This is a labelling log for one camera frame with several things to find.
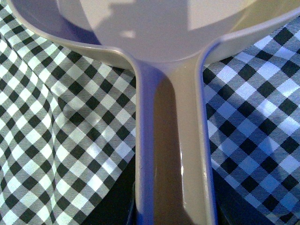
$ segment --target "frying pan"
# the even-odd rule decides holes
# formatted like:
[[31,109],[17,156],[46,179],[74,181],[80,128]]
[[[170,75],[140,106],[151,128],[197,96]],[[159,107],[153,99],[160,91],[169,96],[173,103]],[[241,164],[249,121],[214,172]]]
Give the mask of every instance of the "frying pan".
[[8,0],[35,33],[131,69],[141,224],[216,224],[202,68],[300,14],[299,0]]

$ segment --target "pan handle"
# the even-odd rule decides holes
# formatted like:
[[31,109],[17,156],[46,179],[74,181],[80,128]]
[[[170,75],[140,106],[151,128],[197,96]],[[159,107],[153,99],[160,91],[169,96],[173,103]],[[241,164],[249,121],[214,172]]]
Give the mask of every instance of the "pan handle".
[[216,224],[204,59],[135,71],[137,225]]

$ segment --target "black and white checkered cloth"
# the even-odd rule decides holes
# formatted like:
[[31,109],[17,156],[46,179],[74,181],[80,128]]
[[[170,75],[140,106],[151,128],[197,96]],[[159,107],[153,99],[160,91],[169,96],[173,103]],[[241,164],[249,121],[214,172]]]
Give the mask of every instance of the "black and white checkered cloth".
[[212,167],[277,225],[300,219],[300,18],[205,68]]
[[[135,77],[32,33],[0,0],[0,224],[80,224],[135,151]],[[203,74],[212,167],[300,219],[300,18]]]
[[0,17],[0,223],[80,224],[134,155],[135,77]]

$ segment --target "cloth fold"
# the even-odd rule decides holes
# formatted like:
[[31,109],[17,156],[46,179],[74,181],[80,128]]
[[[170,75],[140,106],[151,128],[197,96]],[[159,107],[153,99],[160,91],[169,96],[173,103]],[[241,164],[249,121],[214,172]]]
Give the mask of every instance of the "cloth fold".
[[135,77],[0,11],[1,222],[80,224],[134,155]]

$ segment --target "gingham tablecloth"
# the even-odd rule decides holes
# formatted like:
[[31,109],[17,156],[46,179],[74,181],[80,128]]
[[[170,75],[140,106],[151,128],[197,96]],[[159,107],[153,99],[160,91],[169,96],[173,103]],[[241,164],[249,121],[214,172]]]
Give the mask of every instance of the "gingham tablecloth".
[[[81,224],[135,153],[135,77],[0,0],[0,224]],[[300,18],[204,68],[213,169],[271,222],[300,218]]]

